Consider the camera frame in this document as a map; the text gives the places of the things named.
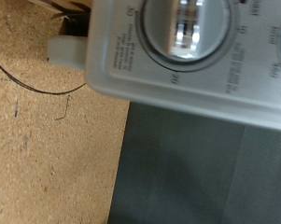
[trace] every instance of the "particleboard surface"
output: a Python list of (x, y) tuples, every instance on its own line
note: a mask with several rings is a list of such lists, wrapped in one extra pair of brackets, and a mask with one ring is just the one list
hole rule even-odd
[[(26, 0), (0, 0), (0, 63), (35, 88), (66, 91), (83, 73), (46, 62), (62, 23), (51, 16)], [(88, 87), (34, 93), (0, 71), (0, 223), (106, 223), (127, 109)]]

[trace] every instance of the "white plastic casing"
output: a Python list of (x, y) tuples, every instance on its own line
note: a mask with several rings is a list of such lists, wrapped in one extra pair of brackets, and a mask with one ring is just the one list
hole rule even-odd
[(281, 130), (281, 0), (227, 3), (231, 27), (221, 47), (176, 65), (145, 42), (144, 0), (94, 1), (87, 83), (140, 103)]

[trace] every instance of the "rotary knob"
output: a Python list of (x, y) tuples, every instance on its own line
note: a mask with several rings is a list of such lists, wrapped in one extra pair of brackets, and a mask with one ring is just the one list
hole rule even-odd
[(143, 30), (171, 63), (195, 63), (214, 53), (230, 30), (226, 0), (147, 0)]

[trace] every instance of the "cable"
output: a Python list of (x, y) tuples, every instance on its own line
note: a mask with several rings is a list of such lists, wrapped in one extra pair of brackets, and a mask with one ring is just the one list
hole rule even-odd
[(19, 81), (18, 79), (16, 79), (14, 76), (12, 76), (4, 67), (2, 67), (0, 65), (0, 70), (5, 74), (7, 75), (11, 80), (13, 80), (15, 83), (19, 84), (20, 86), (24, 87), (25, 89), (29, 90), (29, 91), (34, 91), (34, 92), (37, 92), (37, 93), (41, 93), (41, 94), (46, 94), (46, 95), (66, 95), (68, 93), (71, 93), (71, 92), (74, 92), (74, 91), (77, 91), (79, 89), (81, 89), (83, 86), (86, 85), (86, 83), (72, 89), (71, 91), (62, 91), (62, 92), (49, 92), (49, 91), (40, 91), (40, 90), (37, 90), (33, 87), (30, 87), (24, 83), (22, 83), (21, 81)]

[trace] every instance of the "dark gray surface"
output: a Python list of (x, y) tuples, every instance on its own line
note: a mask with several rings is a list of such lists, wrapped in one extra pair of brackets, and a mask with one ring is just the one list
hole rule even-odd
[(108, 223), (281, 223), (281, 132), (132, 103)]

